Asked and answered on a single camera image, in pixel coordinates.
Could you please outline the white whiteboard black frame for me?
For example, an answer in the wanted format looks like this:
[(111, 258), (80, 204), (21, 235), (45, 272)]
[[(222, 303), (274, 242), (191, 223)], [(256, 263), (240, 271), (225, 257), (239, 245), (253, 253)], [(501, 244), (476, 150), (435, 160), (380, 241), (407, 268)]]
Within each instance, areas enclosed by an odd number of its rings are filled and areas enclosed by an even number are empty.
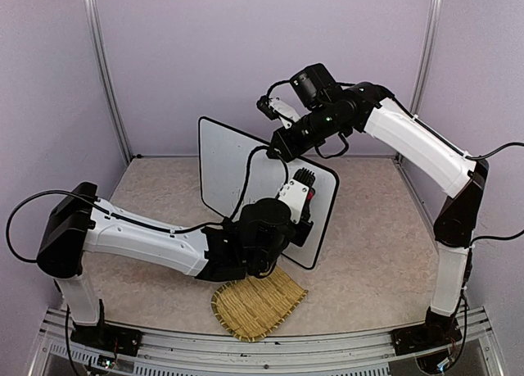
[[(242, 191), (249, 153), (255, 147), (267, 146), (269, 143), (205, 116), (198, 120), (198, 132), (201, 200), (217, 214), (229, 216)], [(290, 177), (301, 168), (311, 170), (315, 176), (315, 194), (309, 204), (312, 229), (303, 245), (291, 244), (283, 252), (289, 260), (306, 270), (312, 270), (327, 232), (339, 177), (334, 170), (305, 157), (289, 162), (287, 167)], [(282, 162), (269, 159), (265, 151), (257, 152), (251, 162), (244, 202), (274, 197), (285, 182)]]

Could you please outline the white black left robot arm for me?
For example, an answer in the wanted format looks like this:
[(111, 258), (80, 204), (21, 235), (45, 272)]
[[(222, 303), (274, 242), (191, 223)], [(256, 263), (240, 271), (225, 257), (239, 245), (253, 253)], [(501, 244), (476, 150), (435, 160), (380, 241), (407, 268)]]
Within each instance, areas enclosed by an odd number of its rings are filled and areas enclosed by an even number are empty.
[[(307, 168), (286, 172), (274, 197), (246, 204), (241, 195), (222, 221), (189, 228), (122, 210), (98, 197), (96, 184), (82, 182), (72, 191), (47, 190), (20, 202), (7, 218), (5, 238), (16, 259), (54, 278), (75, 325), (94, 345), (106, 347), (115, 330), (103, 320), (103, 302), (84, 270), (84, 253), (141, 260), (208, 282), (263, 279), (290, 243), (308, 236), (314, 181)], [(22, 207), (50, 195), (63, 198), (48, 217), (37, 256), (24, 257), (12, 245), (12, 222)]]

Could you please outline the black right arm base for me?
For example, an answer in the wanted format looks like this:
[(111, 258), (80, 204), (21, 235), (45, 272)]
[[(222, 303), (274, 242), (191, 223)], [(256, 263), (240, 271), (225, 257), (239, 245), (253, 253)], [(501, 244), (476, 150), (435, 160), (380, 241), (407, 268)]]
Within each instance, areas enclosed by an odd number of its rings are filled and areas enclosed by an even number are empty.
[(456, 312), (451, 316), (443, 316), (430, 309), (427, 310), (423, 323), (391, 331), (391, 340), (397, 356), (442, 347), (462, 339)]

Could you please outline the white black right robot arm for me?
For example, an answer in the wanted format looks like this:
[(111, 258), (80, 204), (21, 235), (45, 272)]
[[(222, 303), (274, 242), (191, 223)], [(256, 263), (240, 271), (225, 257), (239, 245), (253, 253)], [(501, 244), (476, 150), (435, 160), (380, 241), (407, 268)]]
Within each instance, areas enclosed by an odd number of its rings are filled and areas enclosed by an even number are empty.
[(471, 241), (486, 185), (489, 165), (475, 158), (410, 113), (388, 88), (370, 82), (335, 81), (322, 63), (305, 67), (287, 79), (307, 114), (297, 112), (270, 93), (257, 108), (282, 127), (273, 132), (270, 151), (290, 162), (337, 135), (354, 131), (393, 148), (431, 178), (446, 195), (433, 223), (438, 251), (435, 290), (419, 340), (434, 347), (447, 337), (471, 264)]

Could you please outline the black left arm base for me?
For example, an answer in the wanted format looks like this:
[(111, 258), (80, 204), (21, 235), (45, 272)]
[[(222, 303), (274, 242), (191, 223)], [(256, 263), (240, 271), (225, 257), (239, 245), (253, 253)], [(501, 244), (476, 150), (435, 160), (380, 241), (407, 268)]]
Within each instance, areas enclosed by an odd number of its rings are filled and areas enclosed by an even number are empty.
[(82, 326), (73, 323), (70, 335), (72, 342), (103, 351), (110, 351), (114, 356), (136, 357), (142, 342), (142, 332), (135, 328), (120, 327), (105, 321), (105, 309), (99, 300), (99, 319), (94, 326)]

